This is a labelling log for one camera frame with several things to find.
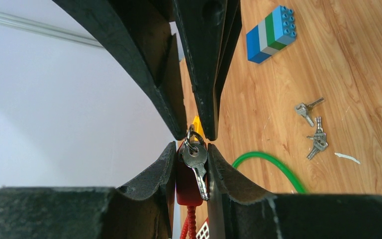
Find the green cable lock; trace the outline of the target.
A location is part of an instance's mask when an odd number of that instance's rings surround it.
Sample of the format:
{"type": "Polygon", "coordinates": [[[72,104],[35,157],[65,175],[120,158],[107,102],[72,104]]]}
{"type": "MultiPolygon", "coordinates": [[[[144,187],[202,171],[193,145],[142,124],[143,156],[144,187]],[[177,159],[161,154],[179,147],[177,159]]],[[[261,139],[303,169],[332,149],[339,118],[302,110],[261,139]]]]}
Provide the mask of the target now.
{"type": "Polygon", "coordinates": [[[275,193],[309,192],[300,178],[282,160],[269,153],[243,153],[232,162],[232,166],[275,193]]]}

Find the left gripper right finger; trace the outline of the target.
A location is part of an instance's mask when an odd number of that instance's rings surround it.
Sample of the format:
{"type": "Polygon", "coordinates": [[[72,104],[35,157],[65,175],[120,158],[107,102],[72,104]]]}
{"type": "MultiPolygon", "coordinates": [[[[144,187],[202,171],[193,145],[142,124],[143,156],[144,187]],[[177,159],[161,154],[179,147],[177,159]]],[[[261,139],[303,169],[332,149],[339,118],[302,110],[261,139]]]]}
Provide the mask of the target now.
{"type": "Polygon", "coordinates": [[[382,239],[382,196],[275,194],[208,145],[212,239],[382,239]]]}

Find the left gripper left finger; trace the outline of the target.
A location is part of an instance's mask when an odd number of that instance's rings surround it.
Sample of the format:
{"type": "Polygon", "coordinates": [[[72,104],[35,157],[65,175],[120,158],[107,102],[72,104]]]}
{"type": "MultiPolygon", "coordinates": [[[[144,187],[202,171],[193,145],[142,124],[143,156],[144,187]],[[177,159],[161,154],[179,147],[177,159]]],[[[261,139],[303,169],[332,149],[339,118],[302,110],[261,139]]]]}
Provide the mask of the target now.
{"type": "Polygon", "coordinates": [[[2,187],[0,239],[170,239],[177,145],[120,187],[2,187]]]}

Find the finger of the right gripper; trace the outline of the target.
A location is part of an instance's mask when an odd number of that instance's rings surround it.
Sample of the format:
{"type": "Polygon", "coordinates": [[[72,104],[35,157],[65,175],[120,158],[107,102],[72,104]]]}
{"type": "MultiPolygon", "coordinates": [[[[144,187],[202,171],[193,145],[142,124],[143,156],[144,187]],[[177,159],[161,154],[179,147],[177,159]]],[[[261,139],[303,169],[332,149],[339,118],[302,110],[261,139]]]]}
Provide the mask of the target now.
{"type": "Polygon", "coordinates": [[[242,28],[239,0],[175,0],[174,13],[205,137],[218,138],[220,99],[242,28]]]}
{"type": "Polygon", "coordinates": [[[59,0],[151,100],[175,139],[187,118],[170,0],[59,0]]]}

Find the silver keys of green lock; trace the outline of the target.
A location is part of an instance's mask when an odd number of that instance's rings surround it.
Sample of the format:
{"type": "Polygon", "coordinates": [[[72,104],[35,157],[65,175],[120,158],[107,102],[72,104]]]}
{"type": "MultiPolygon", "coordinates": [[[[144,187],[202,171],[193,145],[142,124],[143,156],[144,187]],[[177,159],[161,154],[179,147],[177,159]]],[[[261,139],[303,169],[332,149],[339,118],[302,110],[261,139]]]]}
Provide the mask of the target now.
{"type": "Polygon", "coordinates": [[[310,104],[305,104],[305,103],[300,103],[298,105],[296,105],[294,107],[294,110],[295,112],[303,117],[307,122],[308,124],[311,126],[311,127],[314,127],[314,121],[312,120],[311,116],[310,116],[310,111],[319,103],[321,103],[322,101],[324,101],[324,98],[321,97],[319,99],[317,99],[316,101],[310,103],[310,104]]]}

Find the silver keys of red lock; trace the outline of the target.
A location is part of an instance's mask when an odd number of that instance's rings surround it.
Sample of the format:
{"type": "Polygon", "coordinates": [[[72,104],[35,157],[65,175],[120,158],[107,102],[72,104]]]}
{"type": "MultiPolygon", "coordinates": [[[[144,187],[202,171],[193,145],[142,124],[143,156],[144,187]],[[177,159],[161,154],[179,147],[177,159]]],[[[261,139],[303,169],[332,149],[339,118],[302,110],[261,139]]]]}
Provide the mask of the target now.
{"type": "Polygon", "coordinates": [[[316,154],[321,151],[324,151],[327,146],[327,137],[326,133],[322,127],[322,117],[318,116],[316,118],[317,129],[313,136],[307,136],[308,139],[313,140],[313,148],[311,152],[308,154],[307,159],[312,160],[316,154]]]}

